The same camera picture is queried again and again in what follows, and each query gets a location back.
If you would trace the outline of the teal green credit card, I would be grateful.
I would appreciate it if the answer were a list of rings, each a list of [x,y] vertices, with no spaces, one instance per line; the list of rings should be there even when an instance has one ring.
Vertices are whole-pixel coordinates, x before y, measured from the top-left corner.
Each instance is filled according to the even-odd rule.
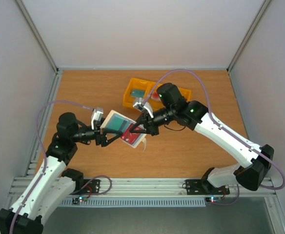
[[[105,128],[125,132],[129,124],[130,123],[128,119],[122,117],[117,113],[114,113],[112,117],[108,120]]]

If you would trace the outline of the beige card holder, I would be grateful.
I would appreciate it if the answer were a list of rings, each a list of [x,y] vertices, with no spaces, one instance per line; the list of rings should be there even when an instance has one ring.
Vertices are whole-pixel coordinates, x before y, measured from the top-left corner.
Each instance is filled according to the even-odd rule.
[[[132,148],[137,148],[140,144],[143,146],[143,151],[146,149],[147,140],[146,134],[142,133],[130,133],[130,128],[136,122],[115,110],[111,110],[103,124],[101,125],[101,129],[110,129],[114,131],[122,132],[120,139],[127,145],[131,146]]]

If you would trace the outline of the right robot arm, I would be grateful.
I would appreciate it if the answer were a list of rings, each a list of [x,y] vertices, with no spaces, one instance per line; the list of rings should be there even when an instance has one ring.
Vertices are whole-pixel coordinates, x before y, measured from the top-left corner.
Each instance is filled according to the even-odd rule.
[[[152,110],[149,103],[144,104],[143,98],[137,97],[133,107],[142,112],[131,133],[159,134],[159,126],[176,121],[179,125],[189,128],[219,145],[235,158],[237,164],[223,168],[209,168],[201,178],[200,187],[206,194],[229,184],[240,184],[244,188],[256,191],[271,164],[274,149],[268,144],[260,146],[252,143],[231,129],[228,129],[208,108],[198,101],[187,101],[178,87],[165,83],[157,89],[163,108]]]

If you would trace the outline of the red VIP credit card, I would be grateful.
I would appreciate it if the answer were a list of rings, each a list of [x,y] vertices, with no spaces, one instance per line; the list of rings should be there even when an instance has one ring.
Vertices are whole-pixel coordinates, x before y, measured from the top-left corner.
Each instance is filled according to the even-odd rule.
[[[121,140],[127,143],[129,146],[136,148],[142,141],[144,141],[146,134],[131,133],[130,128],[134,126],[134,123],[130,123],[128,128],[121,136]]]

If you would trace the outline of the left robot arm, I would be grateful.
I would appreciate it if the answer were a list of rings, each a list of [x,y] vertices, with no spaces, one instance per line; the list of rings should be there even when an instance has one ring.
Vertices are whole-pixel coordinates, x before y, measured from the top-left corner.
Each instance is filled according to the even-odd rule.
[[[67,165],[78,149],[77,143],[88,145],[95,141],[105,147],[123,135],[121,131],[103,128],[103,121],[97,113],[93,113],[90,126],[71,112],[59,117],[40,169],[19,199],[9,209],[0,210],[1,234],[41,234],[63,199],[84,190],[83,173]]]

